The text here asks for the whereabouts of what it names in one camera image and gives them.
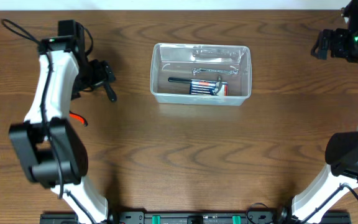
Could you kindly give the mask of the black yellow screwdriver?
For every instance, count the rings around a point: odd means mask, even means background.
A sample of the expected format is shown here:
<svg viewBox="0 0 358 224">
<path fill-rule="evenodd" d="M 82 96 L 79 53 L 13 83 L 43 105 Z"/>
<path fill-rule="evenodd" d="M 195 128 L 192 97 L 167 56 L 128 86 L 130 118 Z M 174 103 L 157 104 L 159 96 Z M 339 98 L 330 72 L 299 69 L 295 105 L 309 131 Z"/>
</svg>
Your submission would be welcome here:
<svg viewBox="0 0 358 224">
<path fill-rule="evenodd" d="M 110 84 L 108 82 L 105 82 L 103 84 L 103 87 L 106 91 L 109 101 L 111 101 L 111 102 L 117 101 L 117 95 L 116 95 L 115 91 L 111 88 Z"/>
</svg>

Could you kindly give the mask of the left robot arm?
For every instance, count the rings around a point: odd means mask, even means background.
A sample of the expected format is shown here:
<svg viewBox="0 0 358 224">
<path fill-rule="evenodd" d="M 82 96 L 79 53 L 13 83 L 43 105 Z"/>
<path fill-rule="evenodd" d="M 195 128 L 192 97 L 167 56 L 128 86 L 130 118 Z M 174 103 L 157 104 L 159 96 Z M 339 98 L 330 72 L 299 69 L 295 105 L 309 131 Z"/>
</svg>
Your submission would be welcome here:
<svg viewBox="0 0 358 224">
<path fill-rule="evenodd" d="M 70 124 L 70 118 L 87 126 L 87 120 L 71 112 L 70 102 L 82 91 L 99 87 L 109 101 L 117 96 L 110 84 L 115 81 L 106 61 L 89 60 L 86 47 L 90 32 L 74 20 L 59 21 L 58 34 L 37 40 L 16 23 L 1 19 L 11 32 L 37 44 L 40 76 L 35 97 L 22 123 L 9 128 L 9 139 L 30 182 L 50 189 L 71 207 L 71 213 L 45 212 L 41 223 L 119 223 L 119 215 L 109 208 L 88 177 L 88 155 Z"/>
</svg>

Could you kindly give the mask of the silver wrench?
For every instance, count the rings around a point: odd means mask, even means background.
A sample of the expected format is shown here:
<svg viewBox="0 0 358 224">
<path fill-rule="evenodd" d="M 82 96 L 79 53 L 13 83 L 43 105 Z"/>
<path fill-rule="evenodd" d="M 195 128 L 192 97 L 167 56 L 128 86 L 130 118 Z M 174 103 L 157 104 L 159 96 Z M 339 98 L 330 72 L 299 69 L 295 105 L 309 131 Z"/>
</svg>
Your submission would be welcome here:
<svg viewBox="0 0 358 224">
<path fill-rule="evenodd" d="M 225 74 L 225 75 L 238 75 L 239 74 L 239 70 L 236 68 L 233 70 L 220 70 L 220 69 L 212 69 L 212 68 L 193 68 L 191 72 L 193 75 L 196 75 L 199 73 L 205 73 L 205 72 L 220 73 L 220 74 Z"/>
</svg>

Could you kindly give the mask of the blue drill bit case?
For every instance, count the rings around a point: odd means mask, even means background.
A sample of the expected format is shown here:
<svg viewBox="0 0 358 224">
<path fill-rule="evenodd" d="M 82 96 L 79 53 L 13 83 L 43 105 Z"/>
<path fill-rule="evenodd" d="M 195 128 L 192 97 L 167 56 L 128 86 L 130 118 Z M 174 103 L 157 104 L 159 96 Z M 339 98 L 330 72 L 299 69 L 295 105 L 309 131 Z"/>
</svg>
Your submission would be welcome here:
<svg viewBox="0 0 358 224">
<path fill-rule="evenodd" d="M 191 95 L 227 96 L 228 83 L 220 81 L 192 80 Z"/>
</svg>

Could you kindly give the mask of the red black pliers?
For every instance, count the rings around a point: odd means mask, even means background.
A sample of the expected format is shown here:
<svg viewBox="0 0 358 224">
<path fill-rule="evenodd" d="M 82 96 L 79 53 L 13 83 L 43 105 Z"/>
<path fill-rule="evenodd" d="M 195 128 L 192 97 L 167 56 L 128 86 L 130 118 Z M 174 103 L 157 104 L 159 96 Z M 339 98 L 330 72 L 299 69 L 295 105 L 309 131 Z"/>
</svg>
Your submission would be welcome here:
<svg viewBox="0 0 358 224">
<path fill-rule="evenodd" d="M 72 111 L 69 111 L 69 116 L 73 119 L 78 120 L 83 126 L 87 127 L 88 122 L 83 116 L 73 113 Z"/>
</svg>

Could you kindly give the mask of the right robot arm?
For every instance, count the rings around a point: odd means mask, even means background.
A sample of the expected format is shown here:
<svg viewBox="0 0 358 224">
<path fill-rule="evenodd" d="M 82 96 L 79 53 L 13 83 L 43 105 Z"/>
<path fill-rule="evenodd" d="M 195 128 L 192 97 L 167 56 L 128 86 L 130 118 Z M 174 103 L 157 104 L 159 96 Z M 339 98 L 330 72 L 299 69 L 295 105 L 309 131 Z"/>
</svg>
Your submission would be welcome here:
<svg viewBox="0 0 358 224">
<path fill-rule="evenodd" d="M 343 58 L 358 63 L 358 0 L 341 9 L 347 28 L 319 33 L 311 55 L 325 60 Z M 354 132 L 336 133 L 330 138 L 322 171 L 302 193 L 294 196 L 274 216 L 273 223 L 349 223 L 345 215 L 330 208 L 350 192 L 358 201 L 358 127 Z"/>
</svg>

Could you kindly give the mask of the small claw hammer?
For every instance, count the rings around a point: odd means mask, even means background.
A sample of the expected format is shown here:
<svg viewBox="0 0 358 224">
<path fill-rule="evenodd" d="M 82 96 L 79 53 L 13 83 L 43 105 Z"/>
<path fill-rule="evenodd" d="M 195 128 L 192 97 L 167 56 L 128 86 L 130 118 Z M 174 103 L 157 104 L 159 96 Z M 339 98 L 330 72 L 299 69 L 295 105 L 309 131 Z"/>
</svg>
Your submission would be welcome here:
<svg viewBox="0 0 358 224">
<path fill-rule="evenodd" d="M 191 95 L 227 96 L 228 93 L 227 83 L 221 77 L 217 81 L 169 77 L 168 81 L 189 84 Z"/>
</svg>

